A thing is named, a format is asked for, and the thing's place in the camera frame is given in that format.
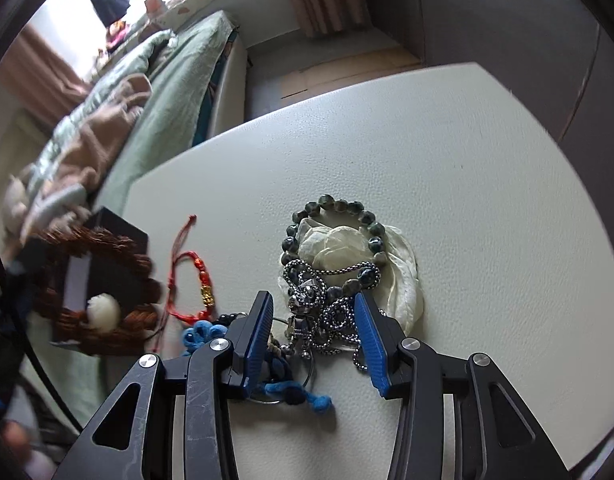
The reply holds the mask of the person's left hand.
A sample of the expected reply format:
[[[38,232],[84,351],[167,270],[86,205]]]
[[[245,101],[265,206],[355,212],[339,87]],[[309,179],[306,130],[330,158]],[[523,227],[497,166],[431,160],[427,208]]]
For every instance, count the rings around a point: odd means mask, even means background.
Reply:
[[[49,480],[56,467],[44,453],[35,450],[26,429],[17,422],[7,420],[1,430],[4,442],[16,456],[24,472],[34,480]]]

